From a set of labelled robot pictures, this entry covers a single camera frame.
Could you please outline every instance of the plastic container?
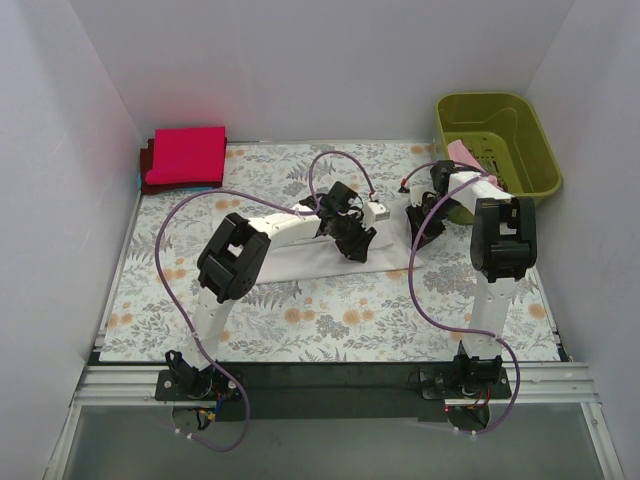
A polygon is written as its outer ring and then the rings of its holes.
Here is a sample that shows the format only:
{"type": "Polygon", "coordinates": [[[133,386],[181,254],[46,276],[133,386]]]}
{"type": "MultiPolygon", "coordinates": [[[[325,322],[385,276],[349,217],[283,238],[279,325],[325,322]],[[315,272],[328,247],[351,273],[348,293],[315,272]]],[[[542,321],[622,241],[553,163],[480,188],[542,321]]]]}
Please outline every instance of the plastic container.
{"type": "MultiPolygon", "coordinates": [[[[533,107],[522,97],[503,92],[456,93],[436,105],[437,150],[449,158],[446,146],[461,139],[500,187],[515,196],[531,197],[536,205],[555,193],[562,174],[533,107]]],[[[450,218],[473,223],[459,208],[450,218]]]]}

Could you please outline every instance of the white wall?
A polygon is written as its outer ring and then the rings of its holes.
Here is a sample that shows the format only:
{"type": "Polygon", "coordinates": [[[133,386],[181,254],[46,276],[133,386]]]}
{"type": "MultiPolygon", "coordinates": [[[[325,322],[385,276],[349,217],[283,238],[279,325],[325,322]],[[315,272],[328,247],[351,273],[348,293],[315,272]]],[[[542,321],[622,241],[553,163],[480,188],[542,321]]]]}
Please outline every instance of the white wall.
{"type": "Polygon", "coordinates": [[[528,90],[565,177],[540,208],[540,274],[627,478],[640,478],[639,88],[640,4],[576,0],[528,90]]]}
{"type": "Polygon", "coordinates": [[[455,90],[524,93],[573,0],[71,0],[144,136],[430,138],[455,90]]]}
{"type": "Polygon", "coordinates": [[[42,478],[136,193],[139,134],[67,0],[0,15],[0,477],[42,478]]]}

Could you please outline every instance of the white cloth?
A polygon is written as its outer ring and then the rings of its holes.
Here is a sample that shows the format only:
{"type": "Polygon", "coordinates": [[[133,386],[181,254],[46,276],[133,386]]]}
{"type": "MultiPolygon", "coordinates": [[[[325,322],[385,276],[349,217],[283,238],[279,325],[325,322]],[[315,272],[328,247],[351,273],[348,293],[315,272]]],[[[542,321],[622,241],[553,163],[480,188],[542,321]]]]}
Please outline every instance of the white cloth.
{"type": "MultiPolygon", "coordinates": [[[[376,222],[378,232],[371,241],[365,263],[347,260],[332,238],[292,244],[267,254],[257,284],[309,280],[349,273],[386,272],[409,266],[411,236],[405,207],[407,200],[389,202],[391,217],[376,222]]],[[[416,257],[415,266],[423,263],[416,257]]]]}

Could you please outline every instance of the floral tablecloth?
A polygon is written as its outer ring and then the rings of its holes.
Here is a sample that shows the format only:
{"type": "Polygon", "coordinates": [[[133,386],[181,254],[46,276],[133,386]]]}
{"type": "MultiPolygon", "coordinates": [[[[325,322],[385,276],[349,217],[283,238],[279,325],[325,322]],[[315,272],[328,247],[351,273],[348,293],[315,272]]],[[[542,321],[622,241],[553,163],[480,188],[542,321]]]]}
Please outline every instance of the floral tablecloth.
{"type": "MultiPolygon", "coordinates": [[[[308,195],[307,169],[321,151],[339,149],[360,159],[380,194],[393,200],[400,180],[430,160],[430,146],[380,144],[247,144],[227,149],[225,186],[293,205],[308,195]]],[[[340,180],[362,194],[367,186],[348,160],[327,156],[316,168],[316,186],[340,180]]],[[[412,181],[430,182],[427,170],[412,181]]],[[[102,361],[163,361],[179,349],[187,328],[162,287],[153,262],[156,232],[170,209],[191,192],[143,197],[107,325],[102,361]]],[[[196,259],[212,233],[212,220],[237,211],[258,216],[270,209],[228,195],[186,205],[162,242],[163,270],[188,312],[197,303],[196,259]]],[[[471,318],[475,271],[469,261],[471,230],[447,224],[422,249],[417,293],[439,322],[464,327],[471,318]]],[[[559,360],[536,276],[520,282],[509,310],[505,339],[520,360],[559,360]]],[[[416,313],[407,271],[345,275],[258,285],[231,312],[218,358],[226,361],[450,360],[459,334],[427,324],[416,313]]]]}

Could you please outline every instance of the gray floor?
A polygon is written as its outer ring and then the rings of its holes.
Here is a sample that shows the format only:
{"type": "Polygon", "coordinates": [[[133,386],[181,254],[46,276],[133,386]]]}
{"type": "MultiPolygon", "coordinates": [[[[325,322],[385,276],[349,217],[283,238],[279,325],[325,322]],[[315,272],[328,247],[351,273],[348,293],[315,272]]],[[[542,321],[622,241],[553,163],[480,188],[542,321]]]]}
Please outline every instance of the gray floor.
{"type": "MultiPolygon", "coordinates": [[[[499,429],[475,441],[417,425],[255,421],[246,441],[221,455],[175,435],[169,409],[85,407],[65,478],[603,478],[580,405],[517,405],[499,429]]],[[[206,434],[223,442],[239,428],[219,423],[206,434]]]]}

